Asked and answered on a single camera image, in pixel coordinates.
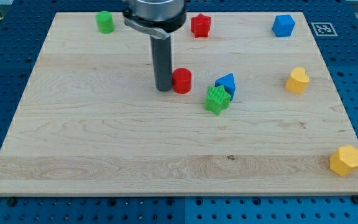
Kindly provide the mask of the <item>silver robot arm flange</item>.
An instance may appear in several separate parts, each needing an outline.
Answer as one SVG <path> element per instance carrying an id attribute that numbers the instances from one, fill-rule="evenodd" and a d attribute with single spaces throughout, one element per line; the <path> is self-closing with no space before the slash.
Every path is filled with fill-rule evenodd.
<path id="1" fill-rule="evenodd" d="M 129 0 L 122 15 L 126 26 L 165 40 L 185 23 L 186 3 L 184 0 Z"/>

